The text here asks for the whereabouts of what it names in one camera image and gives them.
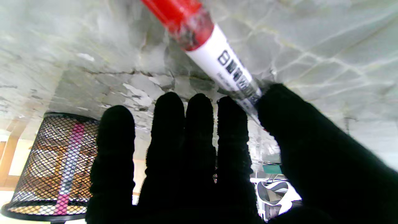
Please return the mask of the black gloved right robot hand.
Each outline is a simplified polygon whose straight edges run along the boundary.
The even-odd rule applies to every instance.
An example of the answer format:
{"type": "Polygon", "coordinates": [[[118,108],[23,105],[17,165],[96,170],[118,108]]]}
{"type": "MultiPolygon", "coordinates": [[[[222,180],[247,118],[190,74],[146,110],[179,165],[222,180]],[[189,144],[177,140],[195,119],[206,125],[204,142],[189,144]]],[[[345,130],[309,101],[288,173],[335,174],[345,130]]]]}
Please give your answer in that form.
{"type": "MultiPolygon", "coordinates": [[[[256,108],[303,203],[270,224],[397,223],[397,171],[283,84],[271,84],[256,108]]],[[[135,121],[125,106],[108,108],[98,129],[86,223],[263,223],[250,182],[247,114],[225,96],[217,116],[215,149],[209,98],[196,94],[187,109],[174,92],[157,99],[134,206],[135,121]]]]}

